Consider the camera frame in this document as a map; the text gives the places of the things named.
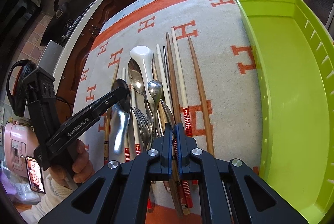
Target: stainless steel spoon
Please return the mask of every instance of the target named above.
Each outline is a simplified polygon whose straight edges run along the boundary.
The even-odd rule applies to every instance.
[[[111,138],[114,142],[114,153],[119,155],[122,152],[124,144],[123,138],[127,132],[131,114],[131,92],[127,83],[123,79],[117,79],[112,87],[115,90],[118,87],[124,87],[127,91],[127,97],[114,104],[111,108]]]
[[[134,90],[137,93],[143,95],[147,120],[150,124],[153,124],[153,114],[152,114],[150,107],[148,106],[143,76],[141,74],[139,65],[134,59],[130,59],[128,63],[128,75],[129,75],[130,83],[132,87],[134,88]]]
[[[155,138],[155,128],[157,124],[157,113],[158,113],[158,104],[164,94],[163,88],[162,88],[162,82],[158,80],[152,80],[149,81],[147,84],[148,91],[151,95],[151,97],[154,100],[154,110],[153,110],[153,130],[152,130],[152,136],[151,136],[151,145],[153,144],[153,140]]]

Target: phone screen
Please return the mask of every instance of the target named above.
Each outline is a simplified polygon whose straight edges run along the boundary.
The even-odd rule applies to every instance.
[[[35,158],[30,156],[26,157],[26,162],[31,190],[45,194],[42,170],[39,164],[37,163]]]

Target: hand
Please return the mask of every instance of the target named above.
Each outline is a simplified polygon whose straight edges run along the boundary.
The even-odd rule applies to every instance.
[[[73,177],[75,183],[82,183],[88,180],[95,173],[93,165],[89,160],[89,153],[85,149],[85,144],[81,140],[76,141],[76,151],[78,156],[72,165],[73,171],[76,173]],[[59,165],[54,165],[49,168],[52,178],[60,185],[68,187],[66,171]]]

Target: green dish rack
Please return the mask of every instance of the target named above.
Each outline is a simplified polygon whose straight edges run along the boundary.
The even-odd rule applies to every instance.
[[[261,92],[260,177],[319,223],[334,202],[333,41],[302,0],[236,2]]]

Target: black kitchen appliance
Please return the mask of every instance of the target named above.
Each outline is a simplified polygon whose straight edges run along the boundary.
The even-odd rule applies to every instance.
[[[69,36],[68,31],[73,29],[93,1],[41,0],[42,12],[53,16],[43,34],[41,46],[46,46],[50,40],[64,46]]]

